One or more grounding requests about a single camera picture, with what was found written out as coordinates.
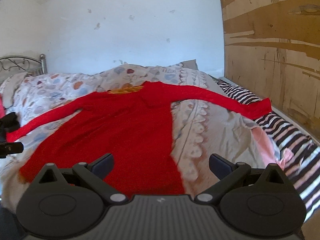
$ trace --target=silver screw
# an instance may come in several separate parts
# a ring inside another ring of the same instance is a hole
[[[202,201],[202,202],[209,202],[210,200],[213,199],[213,196],[211,196],[210,194],[208,193],[202,193],[202,194],[199,194],[197,196],[197,199]]]
[[[116,194],[112,194],[110,196],[110,199],[113,201],[113,202],[122,202],[126,199],[126,196],[121,194],[121,193],[116,193]]]

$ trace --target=striped fabric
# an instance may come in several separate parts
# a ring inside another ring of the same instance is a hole
[[[242,104],[250,104],[260,99],[249,90],[237,85],[218,82],[222,90]],[[307,221],[320,206],[320,147],[310,136],[303,134],[293,124],[271,112],[256,119],[264,131],[271,135],[280,151],[292,150],[294,156],[286,163],[284,172],[293,183],[307,208]]]

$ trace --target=bed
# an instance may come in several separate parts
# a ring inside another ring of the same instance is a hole
[[[21,80],[20,85],[12,93],[12,105],[6,109],[7,113],[17,113],[22,126],[53,108],[93,91],[104,92],[137,86],[144,81],[198,86],[245,104],[259,100],[241,87],[217,82],[206,73],[197,70],[195,61],[193,65],[192,61],[188,61],[168,67],[123,64],[95,75],[86,75],[48,74],[45,62],[32,58],[28,60],[35,60],[41,64],[37,68],[39,73],[33,72]],[[1,84],[0,94],[10,83],[10,79],[12,77],[8,77]],[[187,194],[194,196],[218,181],[208,167],[208,158],[212,153],[217,153],[234,163],[243,161],[253,168],[264,168],[265,164],[258,152],[257,142],[252,136],[253,128],[262,127],[266,134],[273,136],[280,151],[283,148],[290,148],[295,154],[287,163],[285,171],[306,203],[307,219],[315,211],[319,199],[319,194],[316,193],[319,182],[315,177],[319,172],[315,162],[319,163],[320,155],[319,147],[310,137],[303,135],[275,113],[253,122],[221,106],[202,100],[174,102],[171,111],[172,158],[181,173]],[[22,154],[12,155],[0,161],[0,186],[4,207],[15,212],[21,195],[28,187],[28,184],[19,181],[17,176],[19,168],[42,141],[76,114],[77,112],[34,129],[19,140],[25,147]],[[308,173],[309,167],[312,167],[313,174]]]

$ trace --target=wooden wall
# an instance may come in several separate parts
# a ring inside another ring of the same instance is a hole
[[[225,77],[320,138],[320,0],[221,0]]]

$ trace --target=red sweater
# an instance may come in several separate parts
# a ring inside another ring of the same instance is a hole
[[[184,194],[180,173],[170,156],[174,101],[200,99],[257,119],[271,111],[270,100],[249,105],[195,86],[145,82],[138,92],[110,94],[93,92],[53,109],[7,134],[13,142],[36,127],[82,111],[44,140],[21,167],[31,182],[46,163],[70,168],[91,163],[106,153],[115,160],[104,179],[127,196],[134,194]]]

